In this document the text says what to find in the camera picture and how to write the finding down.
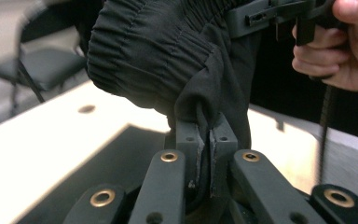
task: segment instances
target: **black chair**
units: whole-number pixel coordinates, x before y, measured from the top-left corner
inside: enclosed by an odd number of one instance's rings
[[[11,82],[11,115],[15,115],[18,106],[16,95],[18,85],[31,88],[40,103],[45,102],[41,91],[51,91],[69,77],[86,68],[86,59],[71,52],[52,46],[26,49],[26,46],[42,37],[63,32],[75,25],[68,15],[70,5],[36,5],[32,13],[25,16],[19,29],[17,54],[0,60],[0,78]]]

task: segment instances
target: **gathered elastic fabric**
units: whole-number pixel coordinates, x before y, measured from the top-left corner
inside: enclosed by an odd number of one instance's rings
[[[110,0],[89,42],[89,77],[98,88],[155,108],[206,132],[217,113],[250,146],[246,111],[259,35],[231,40],[228,0]]]

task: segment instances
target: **black fabric bag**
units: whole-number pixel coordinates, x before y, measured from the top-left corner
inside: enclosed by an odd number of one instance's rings
[[[107,92],[197,122],[207,138],[222,112],[242,147],[259,34],[231,40],[225,11],[241,0],[111,0],[89,42],[89,77]]]

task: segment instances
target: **gray floor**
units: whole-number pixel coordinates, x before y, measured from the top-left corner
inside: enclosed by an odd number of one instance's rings
[[[0,57],[14,52],[18,24],[21,21],[23,13],[34,2],[35,0],[0,0]],[[72,47],[76,42],[76,32],[69,30],[65,35],[54,36],[45,41],[61,48]],[[65,83],[64,90],[67,91],[85,80],[87,80],[86,73],[82,72],[68,80]],[[11,85],[0,80],[0,122],[10,119],[10,92]],[[60,93],[59,90],[54,90],[44,92],[43,95],[48,100]],[[20,103],[19,113],[39,105],[34,94],[27,88],[21,88],[18,100]]]

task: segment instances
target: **black fabric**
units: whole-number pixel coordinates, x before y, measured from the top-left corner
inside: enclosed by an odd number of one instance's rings
[[[140,107],[197,122],[219,111],[250,147],[246,111],[259,34],[230,40],[225,11],[241,0],[112,0],[89,42],[89,77]]]

